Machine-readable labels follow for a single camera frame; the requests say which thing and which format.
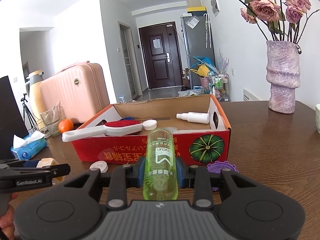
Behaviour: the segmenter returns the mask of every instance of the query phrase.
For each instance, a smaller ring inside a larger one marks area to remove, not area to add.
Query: purple disc
[[[220,171],[222,169],[231,169],[232,171],[236,171],[236,166],[234,164],[230,164],[229,162],[225,161],[225,162],[219,162],[216,161],[213,164],[208,164],[207,169],[209,172],[213,172],[213,173],[220,173]],[[212,191],[217,191],[219,188],[217,187],[213,187]]]

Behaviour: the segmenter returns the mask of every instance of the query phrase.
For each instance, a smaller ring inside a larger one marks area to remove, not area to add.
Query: suitcase logo badge
[[[78,86],[78,85],[80,85],[80,80],[78,78],[75,78],[74,83],[75,83],[76,86]]]

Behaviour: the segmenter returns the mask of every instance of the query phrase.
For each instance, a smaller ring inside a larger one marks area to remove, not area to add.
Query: blue tissue package
[[[29,144],[22,146],[20,148],[17,148],[17,149],[13,149],[13,147],[11,147],[11,152],[13,153],[13,155],[16,159],[30,160],[46,146],[47,146],[47,142],[45,141],[45,138],[43,137],[39,140],[36,140],[32,143],[29,143]]]

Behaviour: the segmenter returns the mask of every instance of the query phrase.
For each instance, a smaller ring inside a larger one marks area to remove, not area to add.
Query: orange fruit
[[[71,131],[73,129],[73,122],[70,119],[63,119],[58,126],[60,133]]]

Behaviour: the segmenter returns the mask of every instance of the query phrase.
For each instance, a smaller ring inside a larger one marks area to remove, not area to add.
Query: green bottle
[[[148,135],[143,197],[145,200],[176,200],[178,197],[173,136],[166,129],[155,129]]]

